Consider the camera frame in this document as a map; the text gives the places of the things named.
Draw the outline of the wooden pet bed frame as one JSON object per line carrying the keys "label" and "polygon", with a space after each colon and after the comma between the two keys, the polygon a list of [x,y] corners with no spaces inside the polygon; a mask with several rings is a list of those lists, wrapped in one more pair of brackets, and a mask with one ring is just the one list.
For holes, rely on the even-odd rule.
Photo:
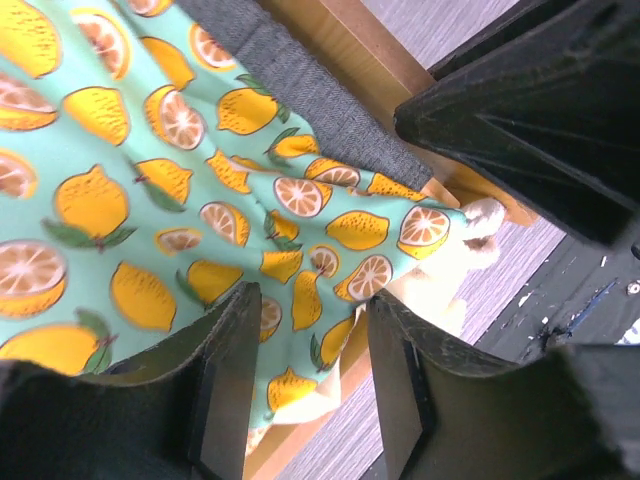
{"label": "wooden pet bed frame", "polygon": [[[313,120],[320,143],[340,157],[361,158],[367,142],[391,139],[397,105],[424,90],[429,72],[360,1],[187,1],[184,9],[271,92],[298,113],[306,103],[292,85],[293,52],[344,89],[327,120]],[[526,246],[536,233],[551,246],[555,233],[523,209],[504,226],[498,264],[473,274],[461,288],[468,303],[462,329],[476,342],[541,263],[542,250]],[[359,326],[341,360],[341,406],[309,423],[270,429],[246,458],[249,479],[358,479],[382,451],[367,329]]]}

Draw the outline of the lemon print pet mattress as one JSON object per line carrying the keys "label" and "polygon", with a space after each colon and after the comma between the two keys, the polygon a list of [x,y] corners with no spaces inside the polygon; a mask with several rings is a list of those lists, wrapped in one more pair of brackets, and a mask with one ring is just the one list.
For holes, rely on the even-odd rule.
{"label": "lemon print pet mattress", "polygon": [[247,446],[340,401],[339,359],[387,290],[458,335],[504,207],[459,209],[322,154],[171,1],[1,5],[1,356],[100,374],[262,293]]}

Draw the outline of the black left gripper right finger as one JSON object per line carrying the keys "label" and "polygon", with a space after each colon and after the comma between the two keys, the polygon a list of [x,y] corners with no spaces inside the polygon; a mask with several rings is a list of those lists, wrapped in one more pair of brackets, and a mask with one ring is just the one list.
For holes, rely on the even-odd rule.
{"label": "black left gripper right finger", "polygon": [[635,479],[639,350],[567,345],[523,365],[431,325],[393,296],[367,306],[392,479]]}

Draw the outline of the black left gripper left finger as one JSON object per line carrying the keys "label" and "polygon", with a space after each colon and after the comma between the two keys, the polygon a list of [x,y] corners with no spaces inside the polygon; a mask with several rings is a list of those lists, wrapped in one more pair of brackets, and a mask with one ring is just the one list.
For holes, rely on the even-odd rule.
{"label": "black left gripper left finger", "polygon": [[5,479],[239,479],[261,294],[210,313],[101,375],[1,365]]}

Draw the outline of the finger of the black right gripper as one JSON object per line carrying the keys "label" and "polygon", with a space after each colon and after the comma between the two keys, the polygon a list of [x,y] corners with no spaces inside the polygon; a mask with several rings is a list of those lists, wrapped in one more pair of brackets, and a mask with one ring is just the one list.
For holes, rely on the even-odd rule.
{"label": "finger of the black right gripper", "polygon": [[433,69],[399,137],[597,245],[639,238],[639,5],[520,1]]}

